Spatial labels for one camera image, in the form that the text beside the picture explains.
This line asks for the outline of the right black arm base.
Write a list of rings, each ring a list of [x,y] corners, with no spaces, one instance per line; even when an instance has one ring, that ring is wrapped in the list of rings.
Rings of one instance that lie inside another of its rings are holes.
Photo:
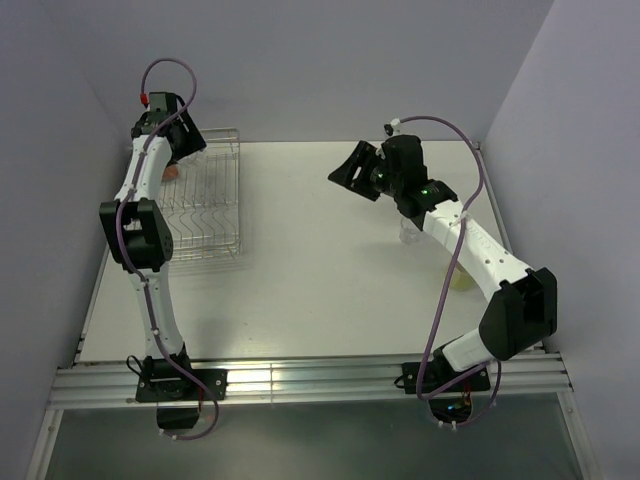
[[[403,363],[401,375],[394,380],[394,386],[407,395],[415,395],[419,365],[419,362]],[[436,367],[427,366],[422,383],[423,395],[426,396],[458,375],[459,372],[453,370],[438,371]],[[484,368],[445,390],[445,393],[455,393],[456,397],[435,397],[428,401],[429,408],[434,417],[445,424],[465,422],[472,415],[472,394],[489,391],[490,387],[489,373]]]

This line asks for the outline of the orange ceramic mug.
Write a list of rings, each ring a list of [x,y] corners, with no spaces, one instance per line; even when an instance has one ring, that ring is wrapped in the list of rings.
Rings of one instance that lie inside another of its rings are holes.
[[[170,182],[178,179],[180,176],[179,168],[176,164],[167,166],[162,174],[162,182]]]

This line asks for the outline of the aluminium mounting rail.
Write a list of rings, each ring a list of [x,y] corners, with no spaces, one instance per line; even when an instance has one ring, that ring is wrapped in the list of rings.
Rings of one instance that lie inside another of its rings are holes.
[[[224,369],[222,406],[410,400],[393,385],[401,365],[418,355],[317,357],[257,361],[197,362],[198,368]],[[135,400],[136,376],[122,363],[79,364],[55,375],[46,406],[51,410],[151,408]],[[556,394],[573,390],[562,357],[528,350],[502,367],[501,395]]]

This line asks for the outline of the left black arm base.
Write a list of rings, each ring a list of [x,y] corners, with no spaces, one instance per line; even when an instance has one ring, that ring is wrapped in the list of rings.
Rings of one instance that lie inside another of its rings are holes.
[[[186,353],[172,355],[171,359],[205,385],[216,400],[225,398],[227,370],[193,369]],[[210,399],[198,383],[177,371],[165,359],[146,357],[140,361],[129,355],[126,366],[137,376],[135,401],[157,404],[156,423],[160,429],[182,433],[196,425],[204,401]]]

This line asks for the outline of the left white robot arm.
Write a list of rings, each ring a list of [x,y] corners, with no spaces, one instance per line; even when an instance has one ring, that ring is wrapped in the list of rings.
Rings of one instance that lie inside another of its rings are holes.
[[[132,155],[125,180],[99,217],[113,260],[128,274],[146,336],[140,375],[159,382],[172,399],[195,386],[186,345],[169,290],[174,252],[170,228],[157,199],[165,168],[201,151],[205,141],[187,112],[188,103],[169,92],[143,94],[145,107],[132,128]]]

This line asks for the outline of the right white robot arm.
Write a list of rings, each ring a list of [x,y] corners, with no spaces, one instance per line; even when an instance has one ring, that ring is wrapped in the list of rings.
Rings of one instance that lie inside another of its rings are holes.
[[[399,213],[452,255],[488,302],[479,325],[438,348],[430,366],[435,383],[452,390],[468,370],[506,361],[557,330],[557,279],[533,269],[468,217],[457,194],[429,176],[421,141],[395,135],[376,147],[359,142],[329,181],[375,201],[391,197]]]

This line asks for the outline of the yellow translucent cup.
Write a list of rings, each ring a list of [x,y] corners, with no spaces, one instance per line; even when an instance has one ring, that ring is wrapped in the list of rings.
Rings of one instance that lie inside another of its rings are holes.
[[[477,284],[473,277],[461,265],[456,264],[449,281],[448,289],[451,291],[465,292],[473,290]]]

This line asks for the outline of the clear plastic cup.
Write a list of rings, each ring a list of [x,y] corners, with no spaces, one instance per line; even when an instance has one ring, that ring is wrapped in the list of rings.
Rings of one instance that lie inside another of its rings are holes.
[[[418,244],[424,239],[424,233],[414,223],[402,218],[400,222],[399,239],[405,245]]]
[[[181,169],[199,168],[205,161],[205,151],[198,151],[182,158],[177,165]]]

